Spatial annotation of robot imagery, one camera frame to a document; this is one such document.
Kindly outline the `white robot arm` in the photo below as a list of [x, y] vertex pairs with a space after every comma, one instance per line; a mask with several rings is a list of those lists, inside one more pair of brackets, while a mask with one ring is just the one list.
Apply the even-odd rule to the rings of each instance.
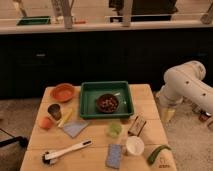
[[162, 122], [166, 123], [173, 117], [183, 98], [213, 114], [213, 87], [203, 82], [205, 75], [206, 69], [199, 61], [174, 66], [164, 73], [165, 84], [157, 93]]

